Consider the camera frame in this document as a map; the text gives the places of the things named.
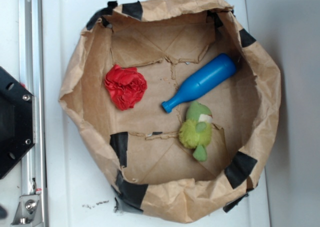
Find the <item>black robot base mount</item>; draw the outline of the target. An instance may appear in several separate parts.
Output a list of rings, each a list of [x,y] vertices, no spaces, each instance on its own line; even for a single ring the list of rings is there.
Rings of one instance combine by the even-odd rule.
[[[34,146],[33,95],[0,69],[0,178]]]

